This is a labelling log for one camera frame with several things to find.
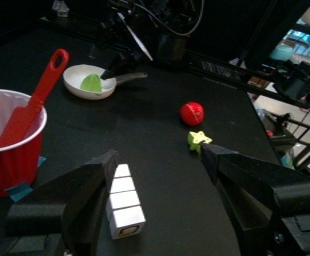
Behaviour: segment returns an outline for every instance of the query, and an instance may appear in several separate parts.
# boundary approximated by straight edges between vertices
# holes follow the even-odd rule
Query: toy fruit
[[[203,107],[198,103],[188,102],[181,106],[180,117],[186,125],[194,126],[200,124],[203,121],[203,116]]]
[[[80,89],[89,92],[101,92],[100,77],[96,74],[88,75],[80,84]]]

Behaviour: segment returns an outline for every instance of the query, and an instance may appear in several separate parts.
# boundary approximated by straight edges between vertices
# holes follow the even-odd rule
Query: spatula handle
[[[62,74],[68,60],[68,52],[64,49],[57,49],[50,57],[34,92],[32,94],[32,98],[36,97],[37,102],[40,102],[41,104],[44,103],[54,86],[54,83]]]

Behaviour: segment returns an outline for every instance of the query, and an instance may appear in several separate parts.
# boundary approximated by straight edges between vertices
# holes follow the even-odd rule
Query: red plastic cup
[[[23,93],[0,90],[0,134],[13,109],[25,106],[29,98]],[[32,184],[34,180],[45,122],[46,112],[42,108],[23,140],[0,148],[0,197],[7,197],[6,189],[23,182]]]

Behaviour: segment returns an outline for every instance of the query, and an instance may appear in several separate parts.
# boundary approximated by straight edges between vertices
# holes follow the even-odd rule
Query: cup rim
[[[26,97],[27,99],[30,98],[30,95],[27,95],[25,93],[21,93],[21,92],[17,92],[17,91],[11,91],[11,90],[0,89],[0,93],[6,93],[6,94],[10,94],[10,95],[18,95],[18,96]],[[17,148],[21,145],[26,144],[41,133],[41,131],[44,129],[44,126],[45,126],[45,123],[46,123],[46,111],[45,111],[44,106],[41,108],[41,112],[40,113],[41,113],[44,118],[41,120],[41,124],[40,124],[37,130],[32,133],[32,135],[29,137],[26,137],[19,142],[17,142],[17,143],[14,143],[14,144],[11,144],[9,146],[1,147],[0,148],[0,152],[7,151],[7,150],[10,150],[13,148]]]

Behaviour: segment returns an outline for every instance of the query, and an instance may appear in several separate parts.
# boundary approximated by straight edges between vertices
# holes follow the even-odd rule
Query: yellow star toy
[[[200,143],[211,143],[212,139],[208,138],[201,131],[188,133],[189,150],[194,150],[200,154]]]

